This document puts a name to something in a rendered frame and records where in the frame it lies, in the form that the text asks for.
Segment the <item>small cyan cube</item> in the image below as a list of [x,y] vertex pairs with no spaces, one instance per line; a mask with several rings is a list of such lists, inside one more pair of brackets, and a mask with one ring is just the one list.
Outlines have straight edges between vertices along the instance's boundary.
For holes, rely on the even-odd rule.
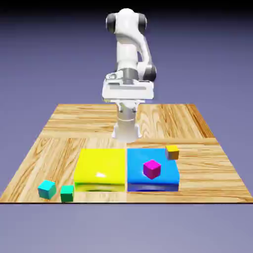
[[38,186],[38,193],[41,198],[50,200],[56,194],[55,182],[44,180]]

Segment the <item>large yellow box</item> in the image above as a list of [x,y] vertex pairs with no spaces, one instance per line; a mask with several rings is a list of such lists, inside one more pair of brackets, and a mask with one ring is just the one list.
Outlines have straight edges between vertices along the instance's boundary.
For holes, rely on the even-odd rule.
[[124,192],[126,150],[124,148],[83,148],[74,172],[77,192]]

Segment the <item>small green cube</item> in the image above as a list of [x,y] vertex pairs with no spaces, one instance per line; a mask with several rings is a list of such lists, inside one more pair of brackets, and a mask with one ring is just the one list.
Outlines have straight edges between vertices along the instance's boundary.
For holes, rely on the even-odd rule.
[[63,185],[60,191],[61,202],[73,202],[74,200],[74,186],[73,185]]

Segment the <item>large blue box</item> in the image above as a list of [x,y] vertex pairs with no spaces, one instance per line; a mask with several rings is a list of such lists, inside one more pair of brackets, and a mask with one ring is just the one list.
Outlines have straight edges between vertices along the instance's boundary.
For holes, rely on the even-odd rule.
[[[161,173],[150,179],[143,172],[149,168],[149,161],[161,167]],[[127,190],[129,192],[166,191],[179,189],[179,171],[175,160],[169,160],[165,148],[128,148],[127,150]]]

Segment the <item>small magenta cube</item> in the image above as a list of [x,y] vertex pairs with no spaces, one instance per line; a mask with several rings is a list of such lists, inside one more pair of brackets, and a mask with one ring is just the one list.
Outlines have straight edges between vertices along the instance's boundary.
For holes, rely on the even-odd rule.
[[143,164],[143,174],[149,179],[154,179],[161,174],[161,164],[155,160],[149,160]]

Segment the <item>small orange cube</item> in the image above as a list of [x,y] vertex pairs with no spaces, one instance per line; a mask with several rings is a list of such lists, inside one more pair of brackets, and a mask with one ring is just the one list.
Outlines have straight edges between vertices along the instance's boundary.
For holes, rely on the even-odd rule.
[[166,157],[168,160],[178,160],[179,149],[176,145],[166,145]]

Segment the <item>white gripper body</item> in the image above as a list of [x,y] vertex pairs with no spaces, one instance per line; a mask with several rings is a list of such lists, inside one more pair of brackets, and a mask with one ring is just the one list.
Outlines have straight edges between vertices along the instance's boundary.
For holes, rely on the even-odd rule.
[[154,98],[154,83],[134,80],[123,84],[122,79],[103,82],[102,98],[106,102],[115,100],[151,100]]

